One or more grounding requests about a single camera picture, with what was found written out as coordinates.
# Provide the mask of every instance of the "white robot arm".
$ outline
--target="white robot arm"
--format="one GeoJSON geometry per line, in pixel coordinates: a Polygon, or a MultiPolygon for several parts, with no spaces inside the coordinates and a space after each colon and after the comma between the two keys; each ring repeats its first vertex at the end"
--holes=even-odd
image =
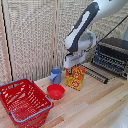
{"type": "Polygon", "coordinates": [[[64,67],[71,68],[85,60],[82,50],[95,46],[96,35],[87,28],[95,21],[115,14],[121,10],[128,0],[94,0],[83,12],[76,25],[65,39],[65,47],[70,53],[65,57],[64,67]]]}

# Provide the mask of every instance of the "cable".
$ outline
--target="cable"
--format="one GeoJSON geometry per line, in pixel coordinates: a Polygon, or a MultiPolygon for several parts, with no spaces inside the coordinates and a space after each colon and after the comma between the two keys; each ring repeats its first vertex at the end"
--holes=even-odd
{"type": "Polygon", "coordinates": [[[96,45],[95,45],[94,47],[96,47],[96,46],[99,44],[99,42],[101,42],[102,40],[104,40],[110,33],[112,33],[113,30],[115,30],[119,25],[121,25],[122,22],[123,22],[124,20],[126,20],[127,18],[128,18],[128,15],[127,15],[122,21],[120,21],[120,23],[117,24],[117,26],[116,26],[115,28],[113,28],[106,36],[104,36],[102,39],[100,39],[100,40],[96,43],[96,45]]]}

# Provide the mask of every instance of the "red basket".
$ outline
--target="red basket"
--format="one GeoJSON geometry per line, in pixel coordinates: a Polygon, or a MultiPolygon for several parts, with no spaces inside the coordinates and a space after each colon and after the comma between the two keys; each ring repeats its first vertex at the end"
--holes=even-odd
{"type": "Polygon", "coordinates": [[[17,128],[38,128],[45,123],[51,100],[29,79],[0,86],[0,100],[17,128]]]}

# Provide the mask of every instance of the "orange box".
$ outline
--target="orange box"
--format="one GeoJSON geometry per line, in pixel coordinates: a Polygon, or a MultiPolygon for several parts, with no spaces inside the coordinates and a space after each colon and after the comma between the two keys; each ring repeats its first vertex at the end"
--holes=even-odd
{"type": "Polygon", "coordinates": [[[81,90],[84,73],[84,67],[72,67],[70,70],[66,69],[65,84],[74,89],[81,90]]]}

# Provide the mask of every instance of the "wooden countertop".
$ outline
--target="wooden countertop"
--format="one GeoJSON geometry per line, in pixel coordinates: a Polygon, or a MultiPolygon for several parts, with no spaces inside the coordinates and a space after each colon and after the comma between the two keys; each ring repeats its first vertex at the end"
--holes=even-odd
{"type": "MultiPolygon", "coordinates": [[[[41,128],[109,128],[128,99],[126,79],[111,73],[110,76],[113,77],[108,84],[103,84],[85,74],[83,88],[77,91],[65,85],[63,72],[61,85],[65,88],[65,94],[60,100],[52,100],[54,107],[41,128]]],[[[35,83],[47,93],[50,77],[35,83]]],[[[15,128],[1,103],[0,128],[15,128]]]]}

